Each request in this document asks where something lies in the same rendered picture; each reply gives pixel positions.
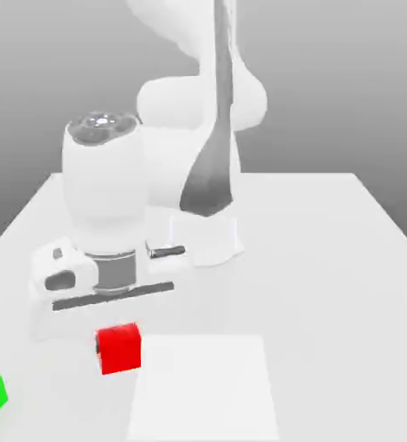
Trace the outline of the small red cube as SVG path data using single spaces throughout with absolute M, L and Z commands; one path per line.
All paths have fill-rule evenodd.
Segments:
M 99 329 L 95 342 L 104 376 L 141 367 L 142 337 L 136 323 Z

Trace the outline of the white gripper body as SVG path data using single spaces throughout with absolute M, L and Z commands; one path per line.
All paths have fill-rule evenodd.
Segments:
M 41 296 L 32 290 L 32 338 L 83 338 L 95 331 L 133 322 L 149 300 L 172 292 L 172 281 L 134 287 L 120 294 L 85 294 L 68 298 Z

